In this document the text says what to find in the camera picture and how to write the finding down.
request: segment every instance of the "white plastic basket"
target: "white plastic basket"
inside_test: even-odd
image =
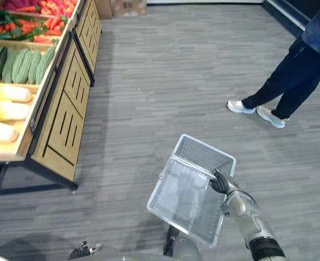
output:
[[[209,186],[213,171],[233,176],[236,159],[183,134],[156,184],[147,208],[154,215],[209,247],[215,247],[224,195]]]

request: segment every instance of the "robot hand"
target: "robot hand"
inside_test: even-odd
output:
[[[253,259],[255,261],[287,261],[253,197],[241,190],[230,176],[218,170],[215,170],[214,176],[216,179],[211,179],[211,187],[216,192],[227,195],[221,206],[222,212],[225,216],[237,221]]]

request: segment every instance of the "produce display shelf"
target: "produce display shelf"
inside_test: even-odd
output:
[[[37,21],[50,18],[41,14],[21,15],[32,16]],[[27,118],[10,122],[20,133],[17,140],[9,144],[0,142],[0,195],[60,188],[77,189],[74,175],[89,88],[95,81],[93,72],[101,32],[94,0],[78,0],[61,37],[57,37],[53,59],[41,84],[12,84],[30,90],[33,99]],[[0,40],[0,47],[30,48],[42,54],[50,46],[30,41]],[[2,180],[7,170],[18,166],[53,183],[2,189]]]
[[[63,35],[66,35],[69,31],[69,26],[65,27]],[[33,137],[29,126],[30,122],[34,117],[35,108],[38,107],[39,102],[43,102],[43,96],[46,90],[49,88],[50,81],[54,74],[54,67],[59,60],[60,52],[63,48],[63,37],[60,38],[58,45],[55,50],[54,57],[47,68],[44,78],[40,85],[29,85],[21,84],[21,87],[27,88],[31,91],[34,96],[32,100],[30,111],[27,118],[24,121],[11,122],[10,124],[15,126],[19,132],[18,138],[11,143],[0,142],[0,161],[19,161],[24,160]],[[0,40],[0,47],[12,47],[14,49],[30,48],[32,50],[39,50],[42,54],[45,53],[47,48],[51,45],[43,45],[40,43],[26,42],[26,41],[10,41],[10,40]]]

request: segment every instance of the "shoe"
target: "shoe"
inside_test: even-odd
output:
[[[280,119],[277,116],[274,116],[271,113],[271,110],[267,109],[264,106],[258,106],[258,108],[256,109],[256,111],[258,112],[258,115],[263,118],[265,121],[269,121],[273,127],[277,128],[277,129],[282,129],[285,127],[285,122],[288,121],[289,119]]]
[[[233,113],[252,114],[255,112],[255,108],[247,109],[246,107],[244,107],[242,101],[228,101],[227,108],[229,108],[229,110]]]

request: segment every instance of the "person's leg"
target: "person's leg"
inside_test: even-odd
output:
[[[288,119],[311,95],[319,82],[320,74],[285,92],[281,97],[276,110],[272,110],[272,114],[280,119]]]
[[[256,94],[242,100],[242,104],[246,109],[253,109],[319,74],[320,54],[306,45],[301,38],[297,39],[290,47],[289,54],[266,80],[263,87]]]

